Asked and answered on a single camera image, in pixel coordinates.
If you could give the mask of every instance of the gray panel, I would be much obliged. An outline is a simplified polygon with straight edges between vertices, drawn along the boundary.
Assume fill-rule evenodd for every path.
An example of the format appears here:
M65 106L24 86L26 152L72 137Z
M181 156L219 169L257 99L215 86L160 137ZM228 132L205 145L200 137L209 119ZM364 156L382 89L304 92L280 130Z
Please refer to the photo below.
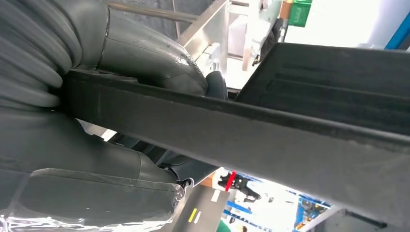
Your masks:
M213 202L211 199L215 191L219 192L219 197ZM182 211L177 213L172 223L165 225L158 232L215 232L229 195L229 192L202 185L188 189ZM197 211L190 223L188 221L194 208ZM200 212L197 223L194 223Z

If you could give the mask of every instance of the person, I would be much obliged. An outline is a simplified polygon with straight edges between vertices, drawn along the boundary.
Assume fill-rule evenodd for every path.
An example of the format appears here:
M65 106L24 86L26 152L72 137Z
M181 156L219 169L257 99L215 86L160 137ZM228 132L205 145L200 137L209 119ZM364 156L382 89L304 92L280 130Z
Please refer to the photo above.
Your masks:
M236 231L232 231L222 220L219 222L217 232L248 232L246 226L238 226Z

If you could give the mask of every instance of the white wall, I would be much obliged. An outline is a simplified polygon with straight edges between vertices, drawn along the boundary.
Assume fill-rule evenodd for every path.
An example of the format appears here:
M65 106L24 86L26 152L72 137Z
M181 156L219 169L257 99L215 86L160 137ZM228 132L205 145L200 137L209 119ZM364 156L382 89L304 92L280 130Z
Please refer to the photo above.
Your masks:
M289 27L286 42L384 48L409 11L410 0L313 0L306 27Z

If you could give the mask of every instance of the metal rod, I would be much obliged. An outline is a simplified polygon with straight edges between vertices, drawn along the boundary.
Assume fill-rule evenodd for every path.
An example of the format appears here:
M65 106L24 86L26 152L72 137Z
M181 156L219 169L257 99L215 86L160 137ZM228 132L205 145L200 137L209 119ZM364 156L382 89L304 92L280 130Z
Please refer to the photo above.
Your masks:
M172 10L173 10L174 12L176 11L176 8L175 8L175 0L172 0ZM179 22L178 22L178 21L175 21L175 29L176 29L176 38L178 39L179 36L180 36L180 34L181 34L181 31L180 31L180 29L179 29Z
M149 7L142 7L142 6L131 6L126 3L110 1L108 6L114 8L119 11L125 11L140 15L148 15L160 18L171 19L175 21L183 21L183 22L190 22L193 23L198 18L198 16L193 14L186 14L181 12L174 12L168 10L162 10L157 8L149 8Z

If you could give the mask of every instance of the silver metal panel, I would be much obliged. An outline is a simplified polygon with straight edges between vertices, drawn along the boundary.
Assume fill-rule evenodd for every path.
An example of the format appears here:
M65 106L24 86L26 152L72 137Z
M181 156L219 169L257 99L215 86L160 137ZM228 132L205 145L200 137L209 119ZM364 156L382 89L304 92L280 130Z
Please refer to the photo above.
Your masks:
M220 44L220 69L226 72L228 54L229 2L217 0L199 16L178 38L188 53L196 60L213 43Z

